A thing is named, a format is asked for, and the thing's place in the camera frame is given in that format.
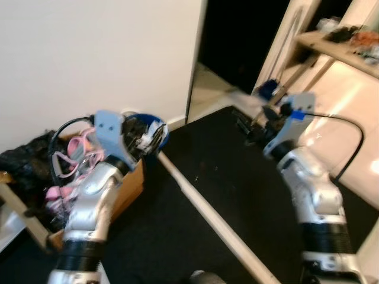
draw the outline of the cable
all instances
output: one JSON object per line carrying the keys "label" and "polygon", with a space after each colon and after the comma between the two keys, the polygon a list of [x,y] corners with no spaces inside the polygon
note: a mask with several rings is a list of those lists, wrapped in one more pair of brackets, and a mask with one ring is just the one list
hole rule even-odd
{"label": "cable", "polygon": [[67,213],[66,213],[66,210],[65,210],[65,204],[63,202],[63,196],[62,196],[62,191],[60,190],[60,188],[63,186],[62,185],[62,181],[57,177],[57,174],[55,173],[55,170],[54,170],[54,164],[53,164],[53,155],[55,153],[55,147],[56,147],[56,140],[59,136],[59,134],[66,128],[68,127],[69,125],[71,124],[74,124],[76,122],[79,122],[79,121],[87,121],[87,122],[91,122],[91,118],[90,117],[79,117],[79,118],[75,118],[74,120],[70,120],[68,122],[66,122],[65,124],[63,124],[61,127],[59,127],[59,129],[54,133],[52,139],[50,140],[50,143],[49,143],[49,147],[47,148],[47,156],[49,157],[49,167],[50,167],[50,174],[52,176],[52,179],[53,179],[53,184],[54,185],[57,185],[58,188],[59,188],[59,198],[60,198],[60,201],[62,203],[62,210],[63,210],[63,217],[65,219],[65,221],[67,221]]}
{"label": "cable", "polygon": [[326,114],[317,114],[317,113],[314,113],[314,112],[304,112],[304,114],[306,115],[311,115],[313,117],[325,117],[325,118],[333,118],[335,120],[341,120],[341,121],[345,121],[345,122],[348,122],[354,126],[356,126],[357,129],[359,129],[360,133],[361,133],[361,139],[359,140],[359,143],[354,151],[354,153],[351,155],[350,159],[348,160],[348,162],[346,163],[346,165],[344,165],[344,167],[342,168],[342,170],[338,173],[338,175],[336,176],[336,179],[335,181],[336,182],[339,182],[339,179],[341,178],[341,176],[345,173],[345,171],[348,169],[348,167],[350,166],[350,164],[353,162],[353,160],[355,159],[355,157],[357,156],[358,152],[360,151],[360,149],[362,148],[362,145],[363,145],[363,142],[365,140],[365,133],[364,133],[364,130],[363,130],[363,126],[361,126],[358,122],[354,121],[354,120],[350,120],[349,118],[345,118],[345,117],[341,117],[339,115],[326,115]]}

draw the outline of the floor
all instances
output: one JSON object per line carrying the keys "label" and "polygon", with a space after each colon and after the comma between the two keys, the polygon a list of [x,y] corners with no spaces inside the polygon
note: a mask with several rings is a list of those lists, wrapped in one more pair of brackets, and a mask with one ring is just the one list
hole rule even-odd
{"label": "floor", "polygon": [[[322,57],[314,66],[319,69],[326,62]],[[296,70],[296,66],[283,74],[283,82]],[[311,72],[302,76],[291,89],[291,93],[302,90],[311,79]],[[379,209],[379,83],[377,80],[357,72],[343,63],[335,63],[328,73],[311,90],[316,93],[316,111],[339,114],[357,120],[365,129],[364,145],[341,181],[352,191]],[[249,96],[229,85],[215,73],[197,64],[192,91],[189,122],[214,111],[234,105],[254,117],[265,101]],[[324,162],[332,174],[344,166],[359,141],[358,131],[341,122],[317,119],[300,138],[300,143]],[[379,220],[358,258],[366,275],[379,279]]]}

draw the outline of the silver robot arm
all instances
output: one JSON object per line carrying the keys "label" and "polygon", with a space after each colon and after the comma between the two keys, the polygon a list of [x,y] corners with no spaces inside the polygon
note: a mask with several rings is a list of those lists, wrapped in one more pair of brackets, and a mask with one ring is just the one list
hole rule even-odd
{"label": "silver robot arm", "polygon": [[109,111],[96,113],[95,128],[107,158],[78,187],[78,198],[64,230],[63,249],[49,284],[100,284],[97,270],[118,188],[139,159],[157,152],[168,134],[167,126],[151,115],[125,117]]}
{"label": "silver robot arm", "polygon": [[305,247],[301,283],[367,284],[352,251],[339,189],[309,149],[297,145],[313,120],[302,115],[301,110],[312,112],[314,102],[312,93],[301,93],[289,97],[282,106],[281,113],[287,115],[264,107],[268,119],[264,127],[251,125],[243,114],[237,114],[237,123],[248,135],[248,144],[263,147],[264,155],[277,162],[277,169],[290,189]]}

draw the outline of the black carpet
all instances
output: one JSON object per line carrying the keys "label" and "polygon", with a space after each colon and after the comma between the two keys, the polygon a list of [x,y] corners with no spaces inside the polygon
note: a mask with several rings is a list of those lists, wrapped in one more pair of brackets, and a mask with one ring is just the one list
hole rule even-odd
{"label": "black carpet", "polygon": [[[260,149],[243,146],[231,111],[174,131],[164,152],[283,284],[296,283],[301,239],[289,190]],[[341,191],[357,250],[378,212]],[[8,283],[44,283],[54,264],[28,238],[0,258],[0,273]],[[112,284],[176,284],[197,269],[256,283],[156,160],[145,191],[111,226],[103,265]]]}

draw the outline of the black wire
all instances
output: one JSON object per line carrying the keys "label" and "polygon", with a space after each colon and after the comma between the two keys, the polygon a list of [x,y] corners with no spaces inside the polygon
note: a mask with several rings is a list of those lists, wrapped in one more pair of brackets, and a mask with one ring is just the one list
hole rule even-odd
{"label": "black wire", "polygon": [[53,179],[53,184],[57,185],[59,188],[59,197],[60,197],[60,201],[62,203],[63,217],[64,217],[65,221],[67,221],[68,216],[67,216],[66,211],[65,211],[65,205],[63,202],[62,191],[60,190],[60,188],[63,186],[63,184],[62,184],[62,181],[59,179],[59,177],[57,177],[57,174],[55,173],[54,164],[53,164],[53,155],[55,153],[56,140],[57,140],[59,134],[69,125],[74,124],[74,123],[79,122],[79,121],[90,122],[91,120],[90,120],[90,117],[79,117],[79,118],[75,118],[74,120],[70,120],[70,121],[66,122],[61,127],[59,127],[59,129],[54,133],[52,139],[50,140],[49,147],[47,148],[47,155],[49,157],[50,174],[51,174],[52,179]]}
{"label": "black wire", "polygon": [[356,128],[359,129],[359,131],[361,133],[361,139],[359,140],[359,143],[358,143],[357,147],[355,148],[354,153],[351,155],[351,157],[348,160],[348,162],[346,163],[346,165],[344,165],[344,167],[342,168],[342,170],[336,176],[335,181],[338,182],[339,179],[341,178],[341,176],[343,175],[343,173],[345,173],[345,171],[348,169],[348,167],[353,162],[353,160],[357,156],[358,152],[362,148],[363,142],[365,140],[365,133],[364,133],[364,130],[363,130],[363,126],[361,124],[359,124],[358,122],[354,121],[354,120],[350,120],[349,118],[346,118],[346,117],[341,117],[340,115],[317,114],[317,113],[314,113],[314,112],[304,112],[304,114],[311,115],[313,117],[325,117],[325,118],[333,118],[335,120],[345,121],[345,122],[348,122],[348,123],[356,126]]}

